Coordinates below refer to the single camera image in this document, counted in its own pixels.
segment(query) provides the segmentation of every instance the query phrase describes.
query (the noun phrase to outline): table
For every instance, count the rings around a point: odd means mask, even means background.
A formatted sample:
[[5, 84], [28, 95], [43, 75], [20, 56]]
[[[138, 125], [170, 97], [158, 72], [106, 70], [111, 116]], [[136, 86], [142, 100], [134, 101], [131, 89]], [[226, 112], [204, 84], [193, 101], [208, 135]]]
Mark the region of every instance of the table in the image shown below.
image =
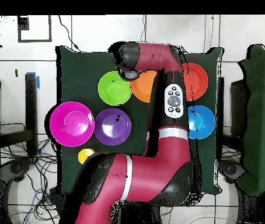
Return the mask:
[[[194, 104], [208, 107], [214, 115], [217, 98], [217, 61], [221, 54], [222, 49], [219, 47], [211, 49], [208, 54], [185, 54], [187, 62], [199, 64], [204, 68], [209, 78], [206, 93]], [[116, 70], [109, 53], [78, 53], [60, 46], [57, 47], [57, 65], [59, 65], [57, 66], [57, 92], [61, 93], [61, 99], [58, 99], [58, 103], [80, 102], [91, 110], [94, 118], [102, 110], [110, 107], [100, 99], [97, 92], [97, 84], [100, 78], [105, 73]], [[61, 193], [70, 192], [76, 175], [82, 166], [78, 161], [78, 153], [84, 148], [92, 148], [97, 152], [143, 155], [147, 136], [148, 105], [148, 103], [144, 103], [132, 95], [128, 102], [117, 107], [128, 114], [132, 123], [130, 136], [120, 145], [106, 146], [99, 142], [93, 134], [84, 145], [75, 148], [61, 147], [61, 164], [58, 168], [58, 176], [61, 179], [61, 185], [58, 186], [61, 186]], [[191, 146], [196, 148], [195, 141], [191, 140], [190, 142]], [[214, 184], [215, 131], [208, 138], [198, 141], [198, 150], [202, 167], [201, 192], [219, 193], [219, 187]]]

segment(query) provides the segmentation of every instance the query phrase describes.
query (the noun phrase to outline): control button panel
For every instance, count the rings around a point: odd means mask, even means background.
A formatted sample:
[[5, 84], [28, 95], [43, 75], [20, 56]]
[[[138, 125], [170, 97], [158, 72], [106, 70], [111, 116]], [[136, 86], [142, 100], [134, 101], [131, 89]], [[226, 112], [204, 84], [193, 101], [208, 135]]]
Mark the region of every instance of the control button panel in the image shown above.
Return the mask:
[[170, 118], [183, 115], [182, 89], [177, 84], [170, 84], [165, 90], [165, 113]]

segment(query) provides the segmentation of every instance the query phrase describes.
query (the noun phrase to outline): white floor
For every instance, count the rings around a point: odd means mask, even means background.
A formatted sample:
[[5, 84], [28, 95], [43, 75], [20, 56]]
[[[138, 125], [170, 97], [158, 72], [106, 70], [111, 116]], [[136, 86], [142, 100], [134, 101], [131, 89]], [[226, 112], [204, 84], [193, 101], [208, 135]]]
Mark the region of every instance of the white floor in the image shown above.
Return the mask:
[[[51, 43], [18, 43], [17, 17], [0, 16], [1, 122], [25, 123], [25, 73], [35, 72], [40, 77], [40, 88], [37, 89], [39, 141], [47, 139], [44, 118], [56, 103], [55, 46], [72, 48], [58, 16], [51, 16], [51, 20]], [[61, 20], [69, 29], [73, 42], [86, 52], [107, 51], [109, 45], [120, 40], [145, 40], [143, 15], [61, 16]], [[30, 30], [22, 31], [22, 39], [48, 38], [47, 16], [29, 16], [29, 23]], [[203, 53], [210, 47], [218, 46], [225, 49], [221, 66], [221, 75], [225, 78], [224, 125], [230, 126], [229, 86], [231, 82], [243, 78], [237, 62], [245, 59], [248, 46], [257, 43], [265, 45], [265, 15], [147, 15], [146, 41], [181, 45], [189, 53]], [[3, 127], [2, 132], [21, 128], [21, 125], [9, 125]], [[225, 132], [229, 133], [229, 128], [225, 128]], [[47, 145], [43, 153], [54, 155], [51, 145]], [[1, 158], [0, 164], [5, 161], [7, 158]], [[49, 170], [54, 171], [55, 166], [50, 165]], [[35, 189], [39, 189], [40, 176], [34, 166], [29, 175], [33, 178]], [[46, 176], [49, 188], [54, 187], [57, 182], [55, 174], [47, 173]], [[235, 186], [224, 182], [221, 175], [218, 184], [222, 188], [220, 194], [204, 195], [194, 207], [175, 207], [171, 213], [162, 216], [163, 224], [235, 224], [238, 213]], [[30, 211], [34, 196], [28, 176], [22, 182], [14, 183], [9, 194], [9, 213]], [[169, 211], [170, 208], [162, 208], [162, 213]], [[13, 215], [12, 222], [21, 224], [25, 216], [26, 213]], [[28, 222], [36, 223], [34, 217]], [[38, 224], [53, 223], [48, 220]]]

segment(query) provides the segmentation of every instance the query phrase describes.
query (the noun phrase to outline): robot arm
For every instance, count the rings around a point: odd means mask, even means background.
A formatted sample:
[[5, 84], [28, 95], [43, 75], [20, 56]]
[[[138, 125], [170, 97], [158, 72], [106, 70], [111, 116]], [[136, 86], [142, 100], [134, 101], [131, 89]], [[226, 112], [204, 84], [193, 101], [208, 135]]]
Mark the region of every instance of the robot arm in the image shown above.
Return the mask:
[[59, 224], [110, 224], [118, 200], [182, 204], [190, 193], [189, 124], [182, 63], [171, 45], [119, 42], [109, 49], [120, 76], [156, 70], [144, 156], [94, 154], [67, 197]]

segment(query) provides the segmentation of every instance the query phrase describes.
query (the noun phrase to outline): blue plate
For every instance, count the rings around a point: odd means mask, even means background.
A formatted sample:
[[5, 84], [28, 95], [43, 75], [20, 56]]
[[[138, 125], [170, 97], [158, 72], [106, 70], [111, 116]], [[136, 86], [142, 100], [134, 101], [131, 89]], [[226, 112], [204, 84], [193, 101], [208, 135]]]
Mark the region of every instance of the blue plate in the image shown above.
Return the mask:
[[191, 106], [187, 112], [189, 115], [189, 138], [204, 139], [214, 131], [215, 117], [207, 107]]

